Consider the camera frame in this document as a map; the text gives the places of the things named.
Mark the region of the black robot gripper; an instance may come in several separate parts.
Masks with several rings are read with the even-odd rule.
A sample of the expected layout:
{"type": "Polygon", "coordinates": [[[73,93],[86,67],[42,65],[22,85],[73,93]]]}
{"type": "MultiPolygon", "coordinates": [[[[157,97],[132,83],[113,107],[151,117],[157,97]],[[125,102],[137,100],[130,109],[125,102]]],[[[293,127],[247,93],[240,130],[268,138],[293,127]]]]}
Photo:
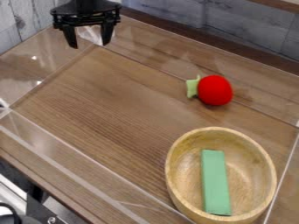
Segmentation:
{"type": "Polygon", "coordinates": [[[69,47],[77,49],[73,27],[100,25],[101,41],[105,46],[120,22],[121,4],[110,0],[68,0],[50,9],[53,27],[62,30],[69,47]]]}

